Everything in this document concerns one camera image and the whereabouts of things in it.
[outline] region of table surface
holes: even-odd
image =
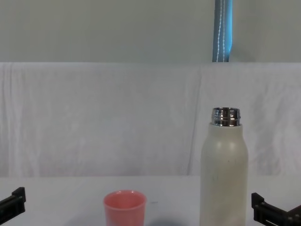
[[[26,190],[26,212],[6,226],[104,226],[102,200],[119,189],[146,194],[147,226],[198,226],[199,177],[0,178],[0,198],[20,186]],[[301,177],[250,177],[247,226],[253,221],[251,193],[286,211],[301,205]]]

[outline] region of gray wall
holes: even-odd
[[[230,61],[301,62],[300,0],[234,0]]]
[[[212,59],[212,0],[2,0],[0,61]]]

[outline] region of plastic cup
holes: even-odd
[[[133,190],[120,190],[105,196],[106,226],[143,226],[146,197]]]

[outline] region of metal bottle neck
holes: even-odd
[[[212,110],[211,124],[215,126],[240,126],[240,110],[232,107],[216,107]]]

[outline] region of white water bottle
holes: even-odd
[[[200,226],[245,226],[248,151],[237,108],[214,108],[201,153]]]

